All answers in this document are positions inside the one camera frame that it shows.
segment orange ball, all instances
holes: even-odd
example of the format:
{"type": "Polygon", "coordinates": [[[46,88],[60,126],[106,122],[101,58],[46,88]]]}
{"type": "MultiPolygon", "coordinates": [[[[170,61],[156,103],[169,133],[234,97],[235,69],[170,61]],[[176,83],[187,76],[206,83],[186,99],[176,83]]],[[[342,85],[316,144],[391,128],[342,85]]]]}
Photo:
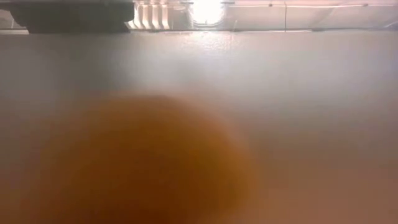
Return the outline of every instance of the orange ball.
{"type": "Polygon", "coordinates": [[[69,114],[24,196],[31,223],[194,223],[234,211],[255,175],[208,113],[165,96],[108,98],[69,114]]]}

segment light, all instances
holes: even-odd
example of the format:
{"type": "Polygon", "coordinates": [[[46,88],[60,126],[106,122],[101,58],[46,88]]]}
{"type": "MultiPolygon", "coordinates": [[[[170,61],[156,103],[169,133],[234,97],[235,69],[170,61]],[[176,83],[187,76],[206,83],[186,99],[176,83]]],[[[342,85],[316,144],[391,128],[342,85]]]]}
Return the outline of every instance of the light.
{"type": "Polygon", "coordinates": [[[215,26],[222,22],[224,15],[221,0],[194,0],[189,7],[189,16],[197,26],[215,26]]]}

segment bright light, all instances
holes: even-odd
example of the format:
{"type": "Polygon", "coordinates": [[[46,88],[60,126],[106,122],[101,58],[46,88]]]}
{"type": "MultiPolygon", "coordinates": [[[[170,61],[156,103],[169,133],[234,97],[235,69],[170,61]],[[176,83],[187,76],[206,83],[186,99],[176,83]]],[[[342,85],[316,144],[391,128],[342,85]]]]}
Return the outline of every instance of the bright light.
{"type": "Polygon", "coordinates": [[[219,24],[225,15],[221,0],[194,0],[189,8],[189,16],[194,25],[214,26],[219,24]]]}

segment dark object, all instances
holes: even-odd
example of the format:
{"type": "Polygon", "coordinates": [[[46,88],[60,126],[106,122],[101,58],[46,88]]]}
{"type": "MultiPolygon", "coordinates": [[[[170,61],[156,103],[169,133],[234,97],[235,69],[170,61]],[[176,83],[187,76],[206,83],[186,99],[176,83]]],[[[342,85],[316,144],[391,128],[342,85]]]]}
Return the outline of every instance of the dark object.
{"type": "Polygon", "coordinates": [[[7,6],[15,21],[31,34],[129,32],[133,2],[23,2],[7,6]]]}

